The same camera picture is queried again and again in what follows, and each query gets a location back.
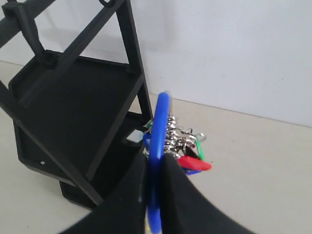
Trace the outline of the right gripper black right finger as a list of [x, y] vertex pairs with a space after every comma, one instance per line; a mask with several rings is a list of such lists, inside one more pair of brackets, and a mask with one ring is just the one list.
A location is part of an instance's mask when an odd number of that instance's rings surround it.
[[159, 202], [164, 234], [253, 233], [208, 201], [172, 155], [163, 156]]

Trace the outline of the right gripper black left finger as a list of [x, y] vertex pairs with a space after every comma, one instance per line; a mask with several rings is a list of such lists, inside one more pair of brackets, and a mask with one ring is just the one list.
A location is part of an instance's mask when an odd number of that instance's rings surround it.
[[62, 234], [144, 234], [148, 202], [148, 162], [143, 151], [104, 201]]

